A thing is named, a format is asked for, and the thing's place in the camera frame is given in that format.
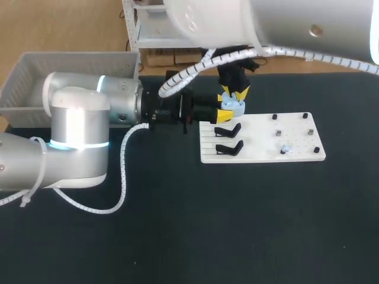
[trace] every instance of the white cable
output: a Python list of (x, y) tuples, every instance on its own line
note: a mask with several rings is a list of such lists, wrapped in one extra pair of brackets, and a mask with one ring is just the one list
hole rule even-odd
[(252, 57), (258, 57), (258, 56), (265, 56), (265, 57), (292, 56), (292, 57), (311, 58), (313, 60), (340, 65), (340, 66), (348, 67), (351, 69), (356, 69), (363, 72), (379, 75), (379, 66), (369, 64), (366, 62), (360, 62), (357, 60), (351, 60), (351, 59), (325, 55), (325, 54), (320, 54), (320, 53), (313, 53), (310, 51), (287, 49), (285, 47), (265, 47), (264, 50), (266, 52), (265, 54), (259, 54), (255, 49), (245, 49), (245, 50), (217, 56), (215, 58), (212, 58), (204, 62), (199, 62), (193, 66), (190, 66), (184, 69), (183, 71), (179, 72), (178, 74), (170, 78), (167, 82), (165, 82), (162, 85), (162, 87), (160, 87), (159, 89), (159, 96), (161, 98), (167, 98), (169, 96), (174, 95), (176, 93), (172, 90), (172, 86), (174, 86), (174, 84), (175, 85), (179, 84), (180, 81), (186, 80), (187, 78), (190, 78), (191, 76), (197, 76), (200, 72), (204, 70), (211, 69), (211, 68), (224, 65), (227, 63), (231, 63), (234, 61), (252, 58)]
[(45, 175), (46, 171), (46, 153), (47, 153), (47, 147), (45, 142), (40, 137), (31, 137), (30, 140), (37, 140), (42, 149), (42, 162), (41, 162), (41, 168), (40, 173), (38, 175), (38, 178), (36, 180), (36, 183), (32, 187), (32, 189), (24, 189), (22, 191), (19, 191), (15, 194), (12, 194), (11, 196), (8, 196), (6, 198), (0, 199), (0, 206), (3, 206), (5, 204), (8, 204), (20, 197), (23, 198), (23, 202), (21, 203), (20, 207), (25, 207), (29, 202), (33, 194), (37, 191), (37, 189), (40, 187), (43, 177)]
[(19, 191), (15, 194), (12, 194), (11, 196), (8, 196), (6, 198), (3, 198), (3, 199), (0, 199), (0, 206), (3, 206), (5, 204), (8, 204), (22, 196), (24, 196), (25, 194), (27, 194), (29, 192), (28, 189), (24, 189), (23, 191)]
[(38, 174), (37, 181), (34, 184), (34, 186), (23, 196), (23, 201), (20, 207), (25, 207), (30, 202), (31, 197), (33, 196), (33, 194), (35, 194), (37, 189), (40, 187), (42, 180), (45, 176), (45, 172), (46, 172), (46, 154), (47, 154), (46, 143), (40, 137), (31, 137), (30, 140), (37, 140), (41, 144), (42, 162), (41, 162), (40, 173)]
[[(205, 61), (210, 60), (215, 51), (216, 49), (209, 49), (200, 62), (205, 62)], [(184, 87), (186, 87), (189, 83), (191, 83), (191, 81), (195, 79), (197, 75), (198, 73), (193, 74), (192, 76), (189, 76), (184, 80), (179, 78), (178, 81), (175, 81), (175, 80), (171, 81), (168, 85), (168, 87), (170, 88), (170, 91), (169, 91), (170, 95), (168, 96), (172, 96), (173, 94), (179, 92), (181, 89), (184, 89)]]
[(90, 212), (90, 213), (94, 213), (94, 214), (111, 214), (113, 212), (116, 212), (118, 209), (120, 209), (120, 207), (122, 206), (122, 204), (124, 203), (125, 201), (125, 197), (126, 197), (126, 171), (125, 171), (125, 149), (126, 149), (126, 144), (130, 138), (130, 136), (138, 131), (138, 130), (141, 130), (141, 129), (149, 129), (149, 125), (147, 123), (143, 123), (143, 124), (138, 124), (138, 125), (135, 125), (134, 127), (132, 127), (125, 135), (124, 139), (123, 139), (123, 142), (121, 144), (121, 151), (120, 151), (120, 166), (121, 166), (121, 196), (120, 196), (120, 200), (117, 202), (117, 204), (115, 205), (115, 207), (111, 208), (111, 209), (106, 209), (106, 210), (99, 210), (99, 209), (93, 209), (93, 208), (90, 208), (90, 207), (87, 207), (87, 206), (84, 206), (82, 204), (79, 204), (77, 203), (76, 201), (74, 201), (73, 199), (71, 199), (70, 197), (68, 197), (66, 194), (64, 194), (60, 189), (58, 188), (53, 188), (55, 190), (56, 193), (58, 193), (60, 195), (60, 197), (62, 197), (65, 201), (67, 201), (68, 203), (70, 203), (71, 205), (81, 209), (81, 210), (84, 210), (84, 211), (87, 211), (87, 212)]

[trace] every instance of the white pegboard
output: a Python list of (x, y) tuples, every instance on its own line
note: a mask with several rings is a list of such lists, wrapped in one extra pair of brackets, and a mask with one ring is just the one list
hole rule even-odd
[[(312, 114), (303, 118), (304, 112), (292, 114), (277, 114), (273, 120), (273, 114), (251, 114), (234, 118), (222, 124), (210, 124), (200, 122), (200, 152), (203, 163), (279, 163), (279, 162), (315, 162), (324, 161), (326, 154), (317, 132)], [(228, 130), (234, 129), (237, 123), (241, 123), (242, 129), (235, 138), (216, 137), (215, 127)], [(217, 154), (216, 145), (234, 148), (243, 140), (244, 146), (236, 156)], [(287, 145), (290, 151), (281, 154), (283, 145)]]

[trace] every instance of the black connector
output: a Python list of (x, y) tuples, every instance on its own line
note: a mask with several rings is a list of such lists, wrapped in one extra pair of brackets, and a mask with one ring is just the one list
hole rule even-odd
[(216, 134), (216, 136), (235, 138), (240, 130), (241, 130), (241, 123), (237, 123), (233, 130), (227, 130), (221, 127), (215, 127), (214, 133)]
[(216, 145), (216, 151), (218, 155), (229, 155), (233, 157), (237, 156), (242, 148), (243, 148), (243, 140), (240, 140), (237, 143), (236, 147), (234, 148), (224, 146), (224, 145), (219, 145), (219, 144)]

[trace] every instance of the wooden floor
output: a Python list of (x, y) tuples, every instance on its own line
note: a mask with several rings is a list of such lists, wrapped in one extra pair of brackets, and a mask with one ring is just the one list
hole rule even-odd
[[(124, 51), (127, 31), (125, 21), (119, 19), (121, 10), (121, 0), (0, 0), (0, 85), (26, 51)], [(141, 75), (164, 75), (165, 70), (145, 66)], [(274, 58), (257, 73), (341, 71), (349, 70), (300, 59)], [(204, 72), (215, 74), (215, 70)], [(0, 131), (6, 125), (0, 117)]]

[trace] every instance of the small blue object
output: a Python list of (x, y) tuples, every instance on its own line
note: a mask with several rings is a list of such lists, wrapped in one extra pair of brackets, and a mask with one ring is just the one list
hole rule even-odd
[(290, 151), (290, 147), (289, 147), (288, 145), (283, 145), (283, 146), (282, 146), (282, 151), (283, 151), (284, 153), (288, 153), (288, 152)]
[(221, 109), (227, 111), (233, 111), (234, 117), (241, 117), (245, 114), (245, 102), (238, 101), (236, 98), (236, 94), (232, 93), (232, 97), (230, 97), (226, 92), (222, 94)]

